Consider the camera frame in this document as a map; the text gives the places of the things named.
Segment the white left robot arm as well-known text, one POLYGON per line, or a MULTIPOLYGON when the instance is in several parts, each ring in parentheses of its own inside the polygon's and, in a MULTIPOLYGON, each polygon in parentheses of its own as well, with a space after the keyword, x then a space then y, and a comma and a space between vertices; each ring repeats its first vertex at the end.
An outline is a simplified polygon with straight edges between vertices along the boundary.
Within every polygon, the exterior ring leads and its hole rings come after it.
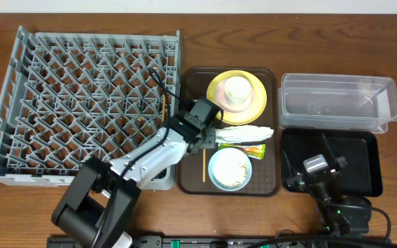
POLYGON ((165 168, 199 149, 214 119, 186 114, 168 120, 146 143, 104 163, 82 165, 51 221, 80 247, 129 247, 125 229, 142 189, 165 168))

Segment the light blue bowl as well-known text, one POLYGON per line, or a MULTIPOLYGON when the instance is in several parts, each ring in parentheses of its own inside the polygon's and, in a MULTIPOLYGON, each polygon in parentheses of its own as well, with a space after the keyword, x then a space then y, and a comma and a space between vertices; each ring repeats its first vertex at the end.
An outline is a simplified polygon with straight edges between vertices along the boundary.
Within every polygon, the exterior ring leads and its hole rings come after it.
POLYGON ((232 147, 215 152, 207 170, 213 184, 227 192, 244 188, 252 177, 252 163, 249 157, 232 147))

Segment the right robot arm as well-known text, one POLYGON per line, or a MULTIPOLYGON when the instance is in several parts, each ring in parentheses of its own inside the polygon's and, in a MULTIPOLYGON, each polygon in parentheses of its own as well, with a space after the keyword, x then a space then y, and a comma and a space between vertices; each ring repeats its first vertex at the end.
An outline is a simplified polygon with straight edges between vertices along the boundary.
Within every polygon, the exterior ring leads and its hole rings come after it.
POLYGON ((382 193, 373 134, 286 129, 282 164, 284 188, 314 199, 328 233, 360 237, 369 232, 369 198, 382 193))

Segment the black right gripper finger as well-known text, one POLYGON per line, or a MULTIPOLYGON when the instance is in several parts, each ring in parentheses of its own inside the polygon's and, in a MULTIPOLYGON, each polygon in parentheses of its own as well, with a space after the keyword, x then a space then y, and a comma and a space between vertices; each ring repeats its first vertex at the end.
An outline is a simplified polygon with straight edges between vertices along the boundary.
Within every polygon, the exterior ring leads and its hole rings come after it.
POLYGON ((336 167, 344 168, 344 166, 346 166, 345 157, 338 152, 337 147, 330 141, 326 133, 323 132, 322 137, 327 149, 329 150, 329 153, 335 161, 336 167))
POLYGON ((290 178, 294 175, 292 165, 287 157, 285 150, 282 150, 283 177, 290 178))

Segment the wooden chopstick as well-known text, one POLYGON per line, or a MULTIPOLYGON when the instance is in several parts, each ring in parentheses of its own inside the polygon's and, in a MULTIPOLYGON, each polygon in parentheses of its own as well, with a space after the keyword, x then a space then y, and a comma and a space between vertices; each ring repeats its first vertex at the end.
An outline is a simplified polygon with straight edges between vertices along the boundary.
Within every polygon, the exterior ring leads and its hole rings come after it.
POLYGON ((162 96, 162 110, 161 110, 161 122, 165 120, 165 110, 166 110, 166 97, 162 96))
POLYGON ((205 148, 203 148, 203 176, 202 176, 202 181, 203 181, 203 183, 205 183, 206 182, 206 149, 205 148))

